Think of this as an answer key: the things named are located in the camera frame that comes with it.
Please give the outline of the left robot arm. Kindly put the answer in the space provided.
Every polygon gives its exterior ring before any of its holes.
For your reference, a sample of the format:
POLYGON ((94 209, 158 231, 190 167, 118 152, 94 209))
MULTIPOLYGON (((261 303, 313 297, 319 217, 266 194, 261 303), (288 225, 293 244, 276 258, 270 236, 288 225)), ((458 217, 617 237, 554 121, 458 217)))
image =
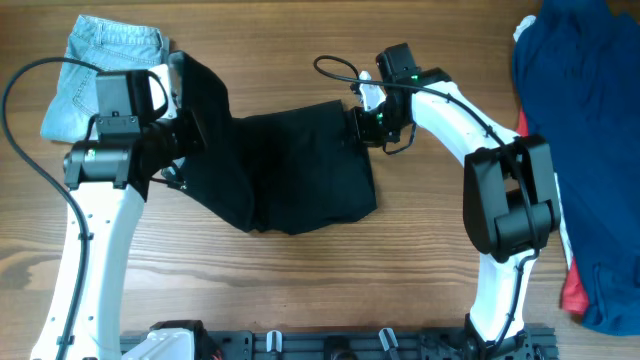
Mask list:
POLYGON ((174 167, 203 140, 179 113, 178 75, 167 65, 141 71, 147 111, 120 85, 130 72, 98 78, 98 137, 74 145, 65 160, 66 238, 48 319, 34 359, 118 359, 120 313, 131 242, 151 178, 174 167))

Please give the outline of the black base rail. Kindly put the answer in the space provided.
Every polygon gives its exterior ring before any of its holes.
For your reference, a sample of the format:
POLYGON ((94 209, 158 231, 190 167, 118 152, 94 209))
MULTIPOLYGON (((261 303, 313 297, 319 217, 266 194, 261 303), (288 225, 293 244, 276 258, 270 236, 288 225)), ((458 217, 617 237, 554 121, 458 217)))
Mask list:
POLYGON ((467 347, 461 328, 428 328, 394 333, 396 342, 387 344, 379 332, 288 333, 270 345, 265 333, 211 331, 224 359, 329 359, 345 351, 351 359, 466 359, 467 347))

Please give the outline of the white cloth piece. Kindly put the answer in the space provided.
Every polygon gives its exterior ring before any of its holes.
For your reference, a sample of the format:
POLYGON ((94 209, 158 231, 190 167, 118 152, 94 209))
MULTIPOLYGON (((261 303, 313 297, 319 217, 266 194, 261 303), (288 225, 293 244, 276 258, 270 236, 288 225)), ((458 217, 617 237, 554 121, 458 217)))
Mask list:
POLYGON ((513 33, 513 39, 515 42, 518 42, 520 36, 522 35, 522 33, 529 28, 531 25, 534 24, 534 22, 536 21, 536 16, 535 15, 527 15, 525 16, 521 22, 516 26, 514 33, 513 33))

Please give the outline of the dark blue garment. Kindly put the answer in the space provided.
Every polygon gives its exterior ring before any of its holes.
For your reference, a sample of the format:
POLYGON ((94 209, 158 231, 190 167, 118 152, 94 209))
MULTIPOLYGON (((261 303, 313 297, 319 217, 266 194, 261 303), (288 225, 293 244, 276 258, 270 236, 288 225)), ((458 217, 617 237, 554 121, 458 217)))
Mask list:
POLYGON ((639 23, 604 1, 546 1, 513 82, 551 154, 587 303, 585 327, 639 332, 639 23))

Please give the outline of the black shorts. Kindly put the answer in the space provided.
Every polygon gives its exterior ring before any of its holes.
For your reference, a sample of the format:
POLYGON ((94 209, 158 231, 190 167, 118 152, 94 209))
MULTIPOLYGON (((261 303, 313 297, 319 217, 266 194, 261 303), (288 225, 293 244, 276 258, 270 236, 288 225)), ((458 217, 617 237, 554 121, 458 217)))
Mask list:
POLYGON ((173 171, 186 195, 244 232, 296 235, 376 210, 369 155, 341 101, 235 118, 212 70, 183 51, 168 64, 206 141, 173 171))

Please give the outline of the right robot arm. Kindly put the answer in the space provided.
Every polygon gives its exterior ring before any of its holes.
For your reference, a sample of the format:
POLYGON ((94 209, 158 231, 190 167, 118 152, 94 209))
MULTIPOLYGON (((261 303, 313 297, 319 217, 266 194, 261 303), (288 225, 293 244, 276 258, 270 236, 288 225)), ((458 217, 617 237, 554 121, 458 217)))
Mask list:
POLYGON ((423 128, 464 169, 463 223, 480 254, 478 287, 465 319, 463 352, 490 359, 525 344, 522 307, 533 265, 561 222, 551 152, 467 100, 443 70, 422 70, 407 44, 376 58, 380 81, 361 72, 352 89, 359 138, 385 148, 405 127, 423 128))

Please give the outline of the red garment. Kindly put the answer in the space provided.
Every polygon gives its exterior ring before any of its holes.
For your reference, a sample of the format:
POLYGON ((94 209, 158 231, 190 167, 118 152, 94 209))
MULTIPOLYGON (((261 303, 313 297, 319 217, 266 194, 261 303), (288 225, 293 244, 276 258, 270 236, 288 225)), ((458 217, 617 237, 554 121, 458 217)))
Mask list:
POLYGON ((583 316, 589 306, 589 298, 582 285, 576 259, 567 233, 564 213, 561 213, 560 238, 567 262, 567 276, 561 292, 560 306, 565 312, 583 316))

